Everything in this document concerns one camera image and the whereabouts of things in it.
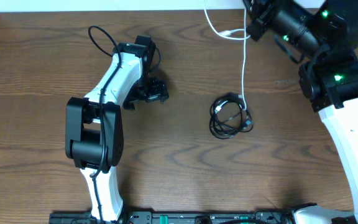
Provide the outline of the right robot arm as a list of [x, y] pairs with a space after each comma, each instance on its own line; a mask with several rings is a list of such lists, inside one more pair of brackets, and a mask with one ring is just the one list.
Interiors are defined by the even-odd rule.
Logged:
[[353, 210], [314, 203], [290, 209], [283, 223], [358, 223], [358, 0], [325, 0], [316, 13], [295, 1], [245, 1], [247, 33], [259, 40], [267, 31], [301, 57], [299, 84], [331, 135], [351, 190]]

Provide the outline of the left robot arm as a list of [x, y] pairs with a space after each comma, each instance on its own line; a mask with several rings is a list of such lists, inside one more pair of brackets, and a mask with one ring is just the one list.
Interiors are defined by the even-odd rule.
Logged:
[[79, 168], [92, 202], [90, 223], [117, 223], [124, 206], [116, 167], [124, 149], [122, 110], [138, 101], [163, 103], [169, 97], [163, 80], [151, 77], [158, 51], [148, 36], [115, 45], [112, 62], [100, 82], [66, 107], [65, 154]]

